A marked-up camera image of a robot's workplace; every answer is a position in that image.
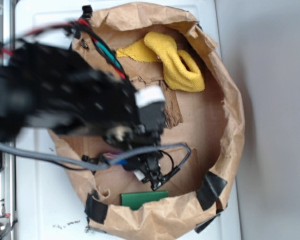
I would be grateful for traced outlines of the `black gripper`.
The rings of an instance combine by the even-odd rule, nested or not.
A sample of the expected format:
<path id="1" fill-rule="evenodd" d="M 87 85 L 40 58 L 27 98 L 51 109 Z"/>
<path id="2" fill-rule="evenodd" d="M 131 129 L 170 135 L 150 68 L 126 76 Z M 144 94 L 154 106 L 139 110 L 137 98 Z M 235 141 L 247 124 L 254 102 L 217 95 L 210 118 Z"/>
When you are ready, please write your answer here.
<path id="1" fill-rule="evenodd" d="M 129 150 L 157 146 L 166 126 L 166 99 L 158 85 L 136 89 L 126 79 L 100 74 L 98 81 L 102 106 L 97 135 L 109 145 Z"/>

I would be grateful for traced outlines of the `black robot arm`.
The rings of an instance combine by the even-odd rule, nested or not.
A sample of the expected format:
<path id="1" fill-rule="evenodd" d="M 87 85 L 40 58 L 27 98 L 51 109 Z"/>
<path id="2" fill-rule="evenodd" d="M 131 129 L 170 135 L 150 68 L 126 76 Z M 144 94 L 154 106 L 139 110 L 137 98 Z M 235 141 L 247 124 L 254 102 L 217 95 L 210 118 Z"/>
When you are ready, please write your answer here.
<path id="1" fill-rule="evenodd" d="M 22 128 L 59 136 L 100 136 L 117 148 L 158 145 L 165 97 L 92 68 L 77 52 L 25 42 L 0 66 L 0 141 Z"/>

